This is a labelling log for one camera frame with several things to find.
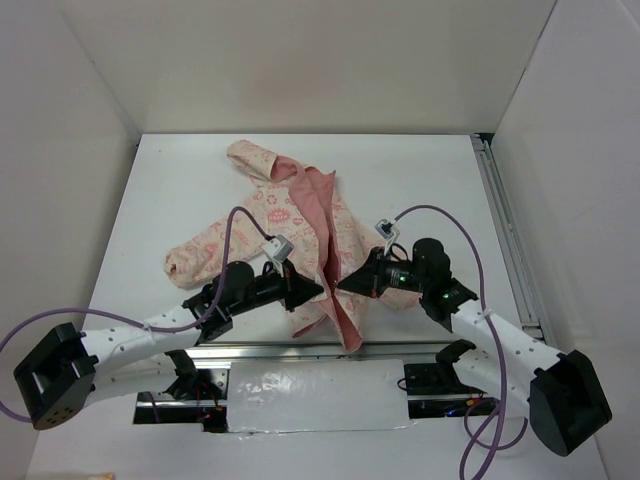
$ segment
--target white wall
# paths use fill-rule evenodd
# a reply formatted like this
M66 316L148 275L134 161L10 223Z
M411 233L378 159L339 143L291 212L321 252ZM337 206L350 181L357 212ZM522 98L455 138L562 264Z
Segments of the white wall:
M84 305L133 142L50 2L0 2L0 337L29 315ZM13 368L54 322L2 353L3 402L25 413ZM2 478L22 478L36 432L0 415Z
M495 131L554 0L59 0L143 132Z
M639 14L560 0L494 140L550 322L611 404L597 438L612 479L640 471Z

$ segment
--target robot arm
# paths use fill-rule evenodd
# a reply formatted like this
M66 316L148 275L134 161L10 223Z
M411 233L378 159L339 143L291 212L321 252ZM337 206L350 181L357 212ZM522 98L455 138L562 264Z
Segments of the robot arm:
M262 275L254 276L244 262L227 266L216 309L192 328L152 331L186 327L202 318L219 277L181 306L143 322L144 329L125 325L77 331L72 323L52 329L14 370L34 428L60 425L85 406L110 397L147 390L184 392L201 381L184 349L229 331L235 315L275 301L293 310L323 292L286 260L291 244L284 237L272 240L265 251L271 261Z
M387 230L376 228L383 236ZM538 438L566 456L611 418L611 410L589 359L532 339L493 312L483 312L477 295L456 280L442 244L418 240L412 259L399 260L390 248L374 248L365 264L338 288L377 298L387 288L422 294L427 315L461 337L437 356L449 377L499 398L497 345L485 315L497 330L507 365L507 411L529 418Z

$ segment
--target white table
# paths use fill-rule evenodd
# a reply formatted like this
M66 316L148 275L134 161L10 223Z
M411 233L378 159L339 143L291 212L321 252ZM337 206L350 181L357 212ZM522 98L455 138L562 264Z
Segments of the white table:
M145 135L122 200L91 306L134 318L167 310L189 293L162 271L167 250L189 239L240 201L251 184L225 159L241 135ZM265 147L323 171L338 170L338 188L353 213L374 224L416 203L451 211L478 243L492 308L517 322L513 295L468 137L370 135L247 135ZM476 289L477 272L461 234L434 213L401 224L410 247L422 236L443 241L458 278ZM90 318L88 328L109 322ZM279 307L234 320L222 340L294 342ZM439 341L449 337L419 308L391 314L372 305L368 341ZM295 342L337 342L326 324ZM358 402L366 399L355 399ZM224 478L281 480L389 478L457 479L468 439L456 418L418 421L399 430L213 435L198 425L132 425L134 396L90 406L73 421L39 435L29 478L60 472L113 471L119 480ZM505 439L519 422L508 421ZM484 458L474 449L469 472ZM569 458L549 452L529 431L498 455L486 478L605 480L595 441Z
M338 190L352 213L373 226L401 210L433 203L455 215L476 241L487 276L491 308L519 323L487 197L469 137L382 135L145 135L127 183L91 306L143 319L181 303L193 292L176 288L162 270L174 247L215 222L253 190L226 158L247 138L324 172L337 171ZM435 212L416 212L399 224L400 242L441 240L454 274L478 290L478 273L466 240ZM256 266L264 258L254 262ZM88 318L85 328L109 323ZM365 341L442 341L451 337L414 308L391 312L369 302ZM234 319L221 342L337 342L330 321L292 339L284 311L272 304Z

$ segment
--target garment sleeve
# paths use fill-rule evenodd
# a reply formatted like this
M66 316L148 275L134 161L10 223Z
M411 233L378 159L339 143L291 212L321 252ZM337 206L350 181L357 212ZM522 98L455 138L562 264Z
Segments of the garment sleeve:
M268 223L262 198L263 194L258 190L242 202L242 206L267 230ZM228 215L225 215L188 242L169 251L165 258L164 271L176 286L192 288L220 273L227 217ZM231 238L227 239L231 243L229 262L254 257L266 242L242 212L234 215L231 232Z
M373 247L384 246L384 239L373 230L365 227L360 222L357 222L356 228L358 229L360 243L364 249L364 258L369 256L369 252ZM379 300L394 310L405 310L418 305L420 294L397 289L387 289Z

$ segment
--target pink garment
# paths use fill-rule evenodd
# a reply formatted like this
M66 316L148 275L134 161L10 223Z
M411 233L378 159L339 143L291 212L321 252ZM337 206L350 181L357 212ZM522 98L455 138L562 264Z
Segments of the pink garment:
M360 348L365 298L335 285L362 266L373 246L383 244L380 236L354 220L335 190L335 172L325 175L247 140L233 143L227 156L257 187L242 205L270 235L287 237L294 244L289 259L296 270L324 287L324 295L288 314L293 336L329 317L345 349ZM237 215L233 221L229 260L260 253L264 239L246 216ZM190 288L220 273L226 223L225 217L169 252L164 268L175 285ZM403 309L415 306L418 296L394 291L380 300Z

